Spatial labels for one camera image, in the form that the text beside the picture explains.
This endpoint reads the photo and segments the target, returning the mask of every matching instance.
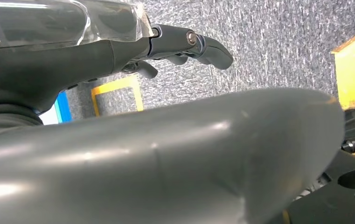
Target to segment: bolt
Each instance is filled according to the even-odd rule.
[[[191,30],[187,32],[187,41],[190,45],[196,44],[196,34]]]

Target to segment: clear plastic sheet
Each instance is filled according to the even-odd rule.
[[[0,48],[32,50],[153,36],[139,4],[112,0],[0,0]]]

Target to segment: dark gray sleeve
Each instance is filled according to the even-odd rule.
[[[0,224],[261,224],[323,172],[343,124],[335,98],[270,89],[6,125]]]

